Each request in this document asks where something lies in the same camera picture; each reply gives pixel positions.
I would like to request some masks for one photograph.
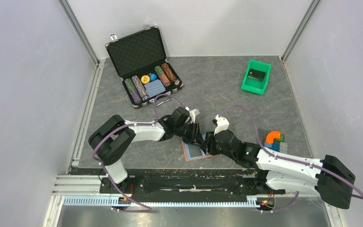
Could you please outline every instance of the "black object in green bin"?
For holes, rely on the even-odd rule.
[[[263,95],[265,92],[265,88],[268,85],[269,74],[270,74],[271,65],[267,63],[263,63],[260,61],[250,60],[248,63],[247,71],[245,72],[242,90],[249,91],[252,93],[256,93],[259,95]],[[250,76],[250,72],[254,74],[255,71],[260,71],[265,74],[262,80]]]
[[[263,81],[265,79],[265,72],[250,69],[248,70],[248,76],[254,79],[257,79],[259,81]]]

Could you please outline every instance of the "white wall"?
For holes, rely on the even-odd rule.
[[[282,55],[311,0],[68,0],[98,58],[158,25],[168,56]]]
[[[0,227],[42,225],[93,73],[56,0],[0,0]]]
[[[337,156],[363,190],[363,1],[322,1],[287,69],[314,153]],[[363,200],[342,213],[363,226]]]

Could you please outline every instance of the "white plastic part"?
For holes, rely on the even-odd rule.
[[[121,183],[124,179],[127,178],[127,171],[123,167],[123,163],[121,159],[117,162],[113,163],[112,165],[105,166],[106,170],[108,171],[109,176],[115,181],[116,184]]]
[[[284,189],[287,193],[299,191],[300,193],[319,196],[318,191],[315,190],[316,184],[306,182],[281,172],[269,171],[266,184],[273,190]]]
[[[281,172],[285,175],[290,175],[291,177],[297,178],[298,180],[302,180],[306,183],[317,185],[318,179],[315,177],[315,175],[320,173],[319,169],[310,168],[309,166],[304,166],[302,164],[282,160],[280,159],[280,157],[288,157],[294,160],[308,163],[312,162],[315,165],[322,166],[320,159],[297,157],[288,154],[281,154],[271,149],[267,150],[273,154],[277,154],[278,158],[269,156],[262,149],[259,150],[259,153],[257,155],[258,161],[256,162],[259,169]]]
[[[226,118],[219,117],[219,115],[217,115],[215,117],[215,120],[216,120],[217,127],[215,128],[214,135],[218,134],[219,132],[221,132],[223,130],[227,130],[229,128],[229,121]]]
[[[125,122],[125,124],[136,124],[136,123],[153,124],[154,123],[154,121],[152,121],[152,122],[130,122],[127,120],[125,120],[124,122]],[[156,124],[154,124],[154,126],[139,125],[139,126],[130,126],[129,128],[132,129],[136,134],[136,136],[134,137],[132,142],[143,141],[143,140],[158,141],[165,134],[165,130],[160,123],[156,123]]]
[[[190,118],[191,118],[190,123],[195,123],[195,118],[199,114],[199,110],[198,109],[189,110],[189,113],[190,113]]]

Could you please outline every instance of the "green basket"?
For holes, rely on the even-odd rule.
[[[255,94],[263,95],[268,85],[271,65],[260,61],[250,60],[248,63],[247,71],[245,72],[242,90],[249,91]],[[265,73],[263,80],[258,80],[249,76],[249,71],[258,70]]]

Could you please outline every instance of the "black box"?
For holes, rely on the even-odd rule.
[[[140,103],[136,103],[126,86],[125,80],[131,79],[133,76],[138,76],[138,79],[141,82],[141,78],[149,73],[156,74],[157,80],[160,80],[160,75],[154,70],[155,66],[162,66],[162,64],[167,63],[176,78],[176,80],[172,82],[168,74],[166,74],[170,81],[170,85],[165,87],[162,82],[165,91],[160,94],[171,94],[183,87],[184,84],[182,80],[174,71],[170,63],[167,62],[164,43],[162,42],[158,26],[149,27],[121,39],[117,39],[116,35],[112,35],[111,37],[113,41],[106,44],[105,47],[119,77],[121,77],[124,89],[134,108],[140,108],[154,102],[154,98],[159,94],[152,97],[149,96],[147,100],[141,99]]]

